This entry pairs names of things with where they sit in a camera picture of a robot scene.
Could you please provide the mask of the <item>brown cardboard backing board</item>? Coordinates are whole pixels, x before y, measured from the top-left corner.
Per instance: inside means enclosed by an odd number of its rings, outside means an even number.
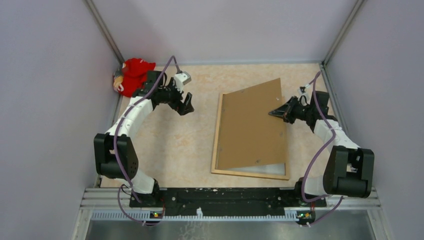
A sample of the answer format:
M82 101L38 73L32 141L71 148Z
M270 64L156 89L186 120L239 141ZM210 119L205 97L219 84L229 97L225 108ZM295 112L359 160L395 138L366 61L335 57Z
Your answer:
M283 105L281 80L224 93L217 138L217 168L286 164L287 128L269 113Z

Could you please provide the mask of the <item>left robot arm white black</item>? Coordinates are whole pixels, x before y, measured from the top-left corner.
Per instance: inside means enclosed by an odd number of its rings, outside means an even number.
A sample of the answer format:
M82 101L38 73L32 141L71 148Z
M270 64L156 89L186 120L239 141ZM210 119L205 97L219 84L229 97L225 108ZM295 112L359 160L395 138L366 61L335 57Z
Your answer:
M93 139L95 167L99 175L119 180L131 190L131 207L159 207L163 195L153 177L139 169L139 159L133 145L144 120L160 104L166 104L180 116L192 113L193 95L184 93L191 81L186 71L177 71L170 79L166 74L150 70L141 88L132 94L129 104L116 123Z

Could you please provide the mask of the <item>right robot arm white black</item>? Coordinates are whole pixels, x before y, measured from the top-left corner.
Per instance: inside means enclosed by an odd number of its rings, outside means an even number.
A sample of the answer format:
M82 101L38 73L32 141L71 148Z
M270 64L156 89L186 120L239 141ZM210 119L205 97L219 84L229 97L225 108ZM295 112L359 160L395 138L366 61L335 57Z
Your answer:
M299 206L307 206L327 196L368 198L372 191L375 154L371 149L354 143L329 115L330 96L324 91L315 91L309 103L304 96L291 97L282 106L268 114L294 124L304 121L318 136L323 146L314 155L314 163L323 150L329 151L329 158L322 175L309 177L309 165L303 177L296 182L293 200Z

